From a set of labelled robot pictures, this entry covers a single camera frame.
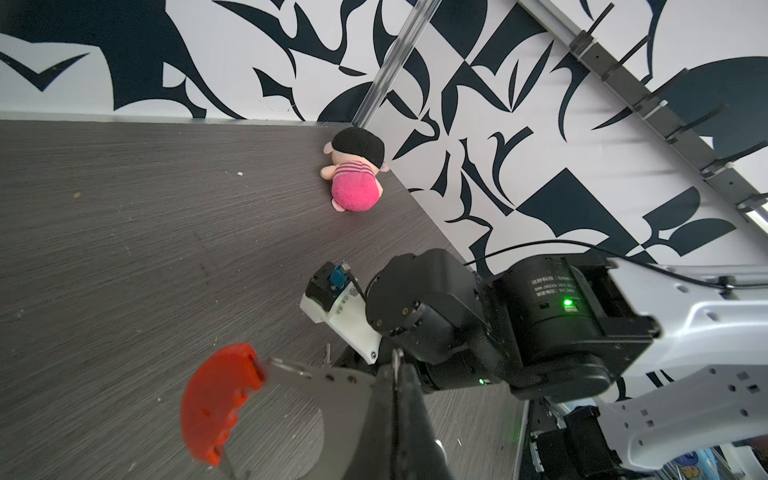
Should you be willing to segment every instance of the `doll's body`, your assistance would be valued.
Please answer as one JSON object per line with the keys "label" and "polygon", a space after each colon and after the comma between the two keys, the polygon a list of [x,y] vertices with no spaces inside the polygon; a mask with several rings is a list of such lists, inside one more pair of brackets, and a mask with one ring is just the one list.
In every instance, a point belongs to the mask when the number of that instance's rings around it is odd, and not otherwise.
{"label": "doll's body", "polygon": [[322,178],[333,181],[333,208],[362,212],[379,201],[384,190],[376,174],[389,170],[383,164],[384,144],[380,139],[362,128],[350,127],[336,134],[323,152],[331,154],[333,162],[320,171]]}

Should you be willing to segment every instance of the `stuffed toy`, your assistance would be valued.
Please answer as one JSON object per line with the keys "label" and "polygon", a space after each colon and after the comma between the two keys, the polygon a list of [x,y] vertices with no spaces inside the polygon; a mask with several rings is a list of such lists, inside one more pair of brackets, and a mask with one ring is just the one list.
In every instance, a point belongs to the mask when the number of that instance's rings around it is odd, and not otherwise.
{"label": "stuffed toy", "polygon": [[322,178],[333,181],[333,208],[363,212],[379,201],[384,190],[376,174],[389,171],[380,138],[362,128],[345,128],[326,144],[323,153],[331,154],[333,162],[320,171]]}

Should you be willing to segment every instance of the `doll's head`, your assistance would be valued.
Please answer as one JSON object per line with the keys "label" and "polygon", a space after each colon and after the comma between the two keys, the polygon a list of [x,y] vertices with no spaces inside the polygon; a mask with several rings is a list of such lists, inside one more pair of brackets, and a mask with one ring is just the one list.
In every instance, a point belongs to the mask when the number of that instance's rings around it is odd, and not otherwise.
{"label": "doll's head", "polygon": [[362,161],[371,167],[374,175],[379,170],[389,170],[389,167],[384,164],[384,142],[363,128],[345,128],[333,137],[331,147],[334,165]]}

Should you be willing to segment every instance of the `robotic arm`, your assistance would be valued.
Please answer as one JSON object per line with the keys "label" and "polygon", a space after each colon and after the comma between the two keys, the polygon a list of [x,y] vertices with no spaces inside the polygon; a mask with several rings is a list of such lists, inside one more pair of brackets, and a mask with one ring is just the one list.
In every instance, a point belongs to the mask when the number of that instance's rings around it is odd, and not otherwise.
{"label": "robotic arm", "polygon": [[631,477],[768,432],[768,269],[666,269],[540,255],[481,280],[430,250],[393,258],[367,293],[345,264],[327,263],[300,306],[350,345],[341,366],[375,373],[402,349],[424,392],[504,381],[520,399],[565,402],[706,358],[662,389],[577,409],[532,442],[551,480]]}

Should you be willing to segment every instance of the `doll's arm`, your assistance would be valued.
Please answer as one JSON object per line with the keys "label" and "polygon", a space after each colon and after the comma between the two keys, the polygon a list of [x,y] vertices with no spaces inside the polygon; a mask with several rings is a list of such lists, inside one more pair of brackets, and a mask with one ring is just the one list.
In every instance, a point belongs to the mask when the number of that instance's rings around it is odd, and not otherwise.
{"label": "doll's arm", "polygon": [[329,165],[327,167],[323,167],[323,169],[320,171],[320,176],[325,180],[332,180],[333,174],[335,172],[336,172],[336,165]]}

